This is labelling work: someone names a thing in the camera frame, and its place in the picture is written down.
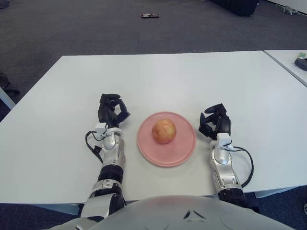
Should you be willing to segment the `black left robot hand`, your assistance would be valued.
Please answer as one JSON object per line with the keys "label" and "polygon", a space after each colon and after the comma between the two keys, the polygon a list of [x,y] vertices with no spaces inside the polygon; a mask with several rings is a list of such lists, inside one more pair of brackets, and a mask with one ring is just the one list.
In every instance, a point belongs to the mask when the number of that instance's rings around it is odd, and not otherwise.
{"label": "black left robot hand", "polygon": [[124,122],[130,113],[118,94],[102,94],[98,109],[98,119],[100,123],[106,123],[108,128],[119,128],[119,124]]}

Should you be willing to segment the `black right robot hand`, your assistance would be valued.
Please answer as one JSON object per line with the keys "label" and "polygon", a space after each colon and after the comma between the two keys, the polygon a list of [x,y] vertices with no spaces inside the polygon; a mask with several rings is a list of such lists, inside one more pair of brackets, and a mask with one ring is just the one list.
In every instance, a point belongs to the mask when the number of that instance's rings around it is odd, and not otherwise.
{"label": "black right robot hand", "polygon": [[201,113],[199,131],[212,140],[217,140],[217,134],[227,133],[231,135],[231,120],[226,114],[226,109],[222,103],[211,106],[204,110],[208,117]]}

